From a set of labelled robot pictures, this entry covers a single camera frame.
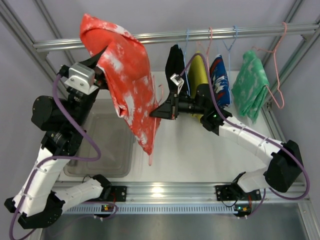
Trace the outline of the pink wire hanger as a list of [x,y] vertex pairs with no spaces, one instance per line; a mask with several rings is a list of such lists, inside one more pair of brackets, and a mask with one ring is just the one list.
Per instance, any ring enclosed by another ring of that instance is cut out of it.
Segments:
[[[154,89],[154,93],[155,93],[155,100],[156,100],[156,103],[159,106],[160,102],[162,101],[163,96],[164,96],[164,87],[163,87],[162,84],[157,85],[156,77],[155,77],[154,74],[152,75],[152,84],[153,84],[153,89]],[[159,100],[157,99],[157,89],[161,89],[161,96],[160,96]],[[154,118],[154,126],[153,126],[153,138],[152,138],[151,154],[148,157],[148,165],[150,167],[153,164],[153,154],[154,154],[155,138],[156,138],[156,131],[157,131],[157,121],[158,121],[156,117],[153,117],[153,118]]]

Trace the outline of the red white patterned trousers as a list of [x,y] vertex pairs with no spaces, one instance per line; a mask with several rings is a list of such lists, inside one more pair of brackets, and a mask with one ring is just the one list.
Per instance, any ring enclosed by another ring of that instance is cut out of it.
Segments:
[[149,114],[158,104],[145,47],[122,26],[88,13],[83,15],[79,37],[91,56],[106,49],[97,67],[105,73],[116,113],[150,155],[154,118]]

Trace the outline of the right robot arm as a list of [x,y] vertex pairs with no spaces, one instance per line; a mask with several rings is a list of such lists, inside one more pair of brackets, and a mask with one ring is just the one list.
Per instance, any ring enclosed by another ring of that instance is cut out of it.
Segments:
[[241,200],[247,193],[271,188],[285,193],[302,173],[303,161],[298,144],[292,140],[281,142],[261,135],[222,109],[212,99],[213,90],[207,83],[200,84],[194,97],[171,91],[151,117],[175,120],[180,113],[200,114],[200,123],[209,132],[225,137],[254,154],[264,167],[241,172],[226,185],[226,190]]

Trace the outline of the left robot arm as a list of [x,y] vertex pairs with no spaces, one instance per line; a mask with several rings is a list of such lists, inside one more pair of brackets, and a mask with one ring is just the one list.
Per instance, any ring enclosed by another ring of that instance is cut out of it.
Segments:
[[13,221],[25,229],[47,228],[70,208],[87,201],[106,201],[112,185],[97,174],[86,182],[66,190],[53,191],[61,171],[69,161],[80,161],[77,155],[83,140],[98,154],[98,145],[83,129],[100,89],[106,89],[106,78],[98,68],[102,54],[63,65],[57,78],[66,78],[68,97],[60,99],[57,89],[52,96],[39,96],[33,103],[31,121],[44,131],[38,157],[20,192],[5,200]]

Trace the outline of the yellow trousers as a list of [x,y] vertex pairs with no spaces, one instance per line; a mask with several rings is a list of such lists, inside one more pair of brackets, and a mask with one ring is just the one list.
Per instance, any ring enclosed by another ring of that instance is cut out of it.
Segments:
[[208,78],[206,74],[205,62],[200,55],[194,57],[191,61],[188,71],[188,82],[190,87],[190,96],[195,98],[198,93],[201,97],[206,97],[209,90]]

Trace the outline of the black trousers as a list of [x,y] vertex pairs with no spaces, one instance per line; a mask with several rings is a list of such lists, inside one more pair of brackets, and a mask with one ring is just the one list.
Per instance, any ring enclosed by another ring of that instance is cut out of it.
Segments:
[[170,79],[173,74],[179,75],[185,68],[183,51],[178,44],[173,45],[170,48],[167,62],[165,65],[165,76],[170,91],[177,90],[177,86]]

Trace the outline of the blue red patterned trousers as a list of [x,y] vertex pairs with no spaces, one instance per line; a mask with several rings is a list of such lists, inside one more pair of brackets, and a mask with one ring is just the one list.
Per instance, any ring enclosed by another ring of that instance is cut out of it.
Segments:
[[220,108],[228,107],[231,104],[230,83],[221,54],[216,55],[209,74],[217,105]]

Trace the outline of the pink hanger middle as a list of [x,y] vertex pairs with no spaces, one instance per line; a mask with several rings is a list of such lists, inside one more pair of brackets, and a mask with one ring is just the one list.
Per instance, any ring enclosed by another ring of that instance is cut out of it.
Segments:
[[196,49],[199,51],[200,49],[205,52],[205,64],[208,69],[210,69],[210,64],[209,64],[209,56],[210,56],[210,49],[211,49],[211,44],[213,41],[213,28],[210,26],[209,29],[209,44],[207,48],[203,46],[203,44],[200,41],[196,42]]

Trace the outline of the green white patterned trousers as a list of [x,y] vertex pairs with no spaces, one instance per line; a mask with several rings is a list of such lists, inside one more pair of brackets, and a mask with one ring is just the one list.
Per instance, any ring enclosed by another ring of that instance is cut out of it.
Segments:
[[255,124],[270,85],[263,64],[253,50],[246,51],[242,59],[231,92],[238,114]]

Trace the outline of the pink hanger far right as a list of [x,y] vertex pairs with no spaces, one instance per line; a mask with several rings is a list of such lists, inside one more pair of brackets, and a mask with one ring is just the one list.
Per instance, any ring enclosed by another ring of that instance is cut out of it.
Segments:
[[256,50],[256,51],[263,51],[266,53],[270,53],[273,56],[273,63],[274,63],[274,70],[275,70],[275,74],[276,74],[276,81],[277,81],[277,87],[276,87],[276,91],[279,93],[280,95],[280,99],[282,101],[282,104],[280,105],[279,102],[276,100],[275,95],[272,93],[270,87],[268,85],[266,85],[266,88],[271,96],[271,98],[273,99],[274,103],[276,104],[277,108],[282,110],[285,107],[285,99],[283,96],[283,93],[280,89],[280,76],[279,76],[279,71],[278,71],[278,64],[277,64],[277,50],[279,48],[280,43],[282,42],[283,38],[286,36],[287,34],[287,30],[288,30],[288,25],[286,22],[282,22],[282,25],[284,26],[284,31],[282,36],[280,37],[280,39],[277,41],[275,47],[273,48],[273,50],[267,50],[264,48],[260,48],[260,47],[256,47],[256,46],[252,46],[251,48]]

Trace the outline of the aluminium hanging rail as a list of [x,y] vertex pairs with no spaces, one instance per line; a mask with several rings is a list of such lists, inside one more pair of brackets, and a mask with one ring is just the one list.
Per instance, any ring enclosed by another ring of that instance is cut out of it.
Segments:
[[[141,33],[134,37],[142,44],[162,44],[184,41],[226,40],[232,38],[262,38],[281,36],[284,31],[289,35],[312,34],[320,28],[318,23],[288,23],[269,26],[230,27],[212,30],[189,30],[160,33]],[[42,40],[33,44],[39,53],[83,49],[79,38]]]

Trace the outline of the aluminium frame post left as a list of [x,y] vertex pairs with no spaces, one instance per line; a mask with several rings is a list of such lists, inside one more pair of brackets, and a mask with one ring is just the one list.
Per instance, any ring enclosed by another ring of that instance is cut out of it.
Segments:
[[0,2],[0,115],[27,121],[36,97],[51,95],[55,68],[7,0]]

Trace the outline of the aluminium frame post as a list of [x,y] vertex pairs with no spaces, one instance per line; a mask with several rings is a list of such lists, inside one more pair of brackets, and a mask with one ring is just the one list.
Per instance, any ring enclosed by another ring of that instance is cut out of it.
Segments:
[[[316,23],[320,24],[320,2],[318,0],[268,0],[268,8],[265,9],[264,24],[277,25],[282,22],[289,23]],[[320,33],[320,29],[311,34],[290,35],[287,34],[279,45],[276,53],[280,90],[285,97],[284,79],[288,79],[294,67],[298,65],[306,54],[310,42]],[[269,88],[276,100],[281,105],[282,100],[277,92],[277,79],[273,56],[271,53],[262,55],[262,64],[269,80]],[[266,104],[276,108],[274,100],[267,93]]]
[[0,115],[27,121],[36,97],[51,95],[55,68],[7,0],[0,2]]

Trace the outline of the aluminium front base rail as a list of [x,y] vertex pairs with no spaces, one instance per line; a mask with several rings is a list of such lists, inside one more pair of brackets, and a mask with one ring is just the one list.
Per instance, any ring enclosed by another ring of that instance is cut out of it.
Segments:
[[[60,191],[75,187],[81,182],[58,181],[53,190]],[[113,186],[126,186],[126,203],[132,204],[200,204],[219,203],[216,194],[216,185],[223,183],[214,182],[113,182]],[[294,198],[305,191],[304,183],[294,183],[285,197]],[[275,195],[266,189],[264,203],[300,203],[309,202],[309,195],[298,200],[288,200]]]

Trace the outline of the aluminium frame post right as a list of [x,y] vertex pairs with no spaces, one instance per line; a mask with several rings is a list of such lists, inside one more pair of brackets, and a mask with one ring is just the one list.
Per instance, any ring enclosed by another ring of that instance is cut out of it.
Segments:
[[[318,0],[268,0],[268,8],[265,9],[264,24],[277,25],[282,22],[289,23],[316,23],[320,24],[320,2]],[[285,97],[284,79],[288,79],[294,67],[298,65],[306,54],[310,42],[320,33],[320,29],[311,34],[290,35],[287,34],[279,45],[276,53],[280,90]],[[269,80],[269,88],[276,100],[281,105],[282,100],[277,92],[277,79],[273,56],[271,53],[262,55],[262,64]],[[267,93],[266,104],[276,108],[274,100]]]

